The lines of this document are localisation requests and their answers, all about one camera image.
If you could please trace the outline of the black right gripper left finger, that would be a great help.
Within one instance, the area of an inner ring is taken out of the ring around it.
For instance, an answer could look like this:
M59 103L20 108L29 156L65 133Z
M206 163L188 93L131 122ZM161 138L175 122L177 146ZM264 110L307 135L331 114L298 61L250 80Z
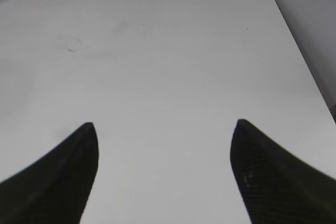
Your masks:
M1 223L80 223L98 161L95 127L86 122L39 160L1 182Z

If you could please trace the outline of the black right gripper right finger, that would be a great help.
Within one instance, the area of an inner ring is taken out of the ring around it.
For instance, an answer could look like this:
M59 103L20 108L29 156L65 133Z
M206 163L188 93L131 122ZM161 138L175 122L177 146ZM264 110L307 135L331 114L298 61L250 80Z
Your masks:
M230 164L251 223L335 223L335 179L245 119L235 126Z

